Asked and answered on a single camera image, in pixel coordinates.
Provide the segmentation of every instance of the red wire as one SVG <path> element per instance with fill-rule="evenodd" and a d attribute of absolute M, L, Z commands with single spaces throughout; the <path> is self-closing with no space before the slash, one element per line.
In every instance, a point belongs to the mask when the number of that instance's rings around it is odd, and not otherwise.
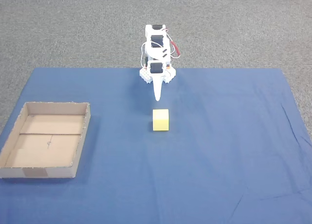
<path fill-rule="evenodd" d="M 180 50 L 179 50 L 179 48 L 177 47 L 177 45 L 176 45 L 172 40 L 170 41 L 170 43 L 174 46 L 177 55 L 180 56 L 181 53 L 180 53 Z"/>

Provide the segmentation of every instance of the cardboard tray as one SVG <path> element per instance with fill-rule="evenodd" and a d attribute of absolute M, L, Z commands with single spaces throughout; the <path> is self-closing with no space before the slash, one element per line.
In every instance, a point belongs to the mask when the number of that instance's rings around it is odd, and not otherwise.
<path fill-rule="evenodd" d="M 0 153 L 0 178 L 76 176 L 89 103 L 26 102 Z"/>

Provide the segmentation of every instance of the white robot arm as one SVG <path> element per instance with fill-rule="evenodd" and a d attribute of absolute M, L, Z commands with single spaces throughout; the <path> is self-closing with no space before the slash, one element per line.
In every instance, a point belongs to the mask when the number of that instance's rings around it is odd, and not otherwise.
<path fill-rule="evenodd" d="M 145 65 L 142 65 L 140 76 L 147 82 L 153 82 L 156 101 L 160 100 L 162 82 L 169 83 L 176 75 L 176 70 L 171 66 L 172 53 L 180 52 L 175 43 L 167 34 L 165 25 L 146 25 L 146 42 L 141 47 L 141 65 L 143 46 L 145 45 Z"/>

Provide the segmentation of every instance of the yellow cube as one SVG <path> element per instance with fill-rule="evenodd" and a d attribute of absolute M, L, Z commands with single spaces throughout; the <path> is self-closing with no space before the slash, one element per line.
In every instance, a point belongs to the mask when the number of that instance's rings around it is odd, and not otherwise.
<path fill-rule="evenodd" d="M 169 130 L 169 110 L 153 110 L 153 130 Z"/>

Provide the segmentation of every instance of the blue tablecloth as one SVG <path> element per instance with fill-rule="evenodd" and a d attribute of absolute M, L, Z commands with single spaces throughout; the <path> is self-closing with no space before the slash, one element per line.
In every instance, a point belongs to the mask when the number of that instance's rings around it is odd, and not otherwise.
<path fill-rule="evenodd" d="M 0 224 L 311 224 L 312 144 L 278 69 L 38 68 L 26 101 L 90 102 L 74 179 L 0 180 Z M 170 130 L 152 131 L 152 109 Z"/>

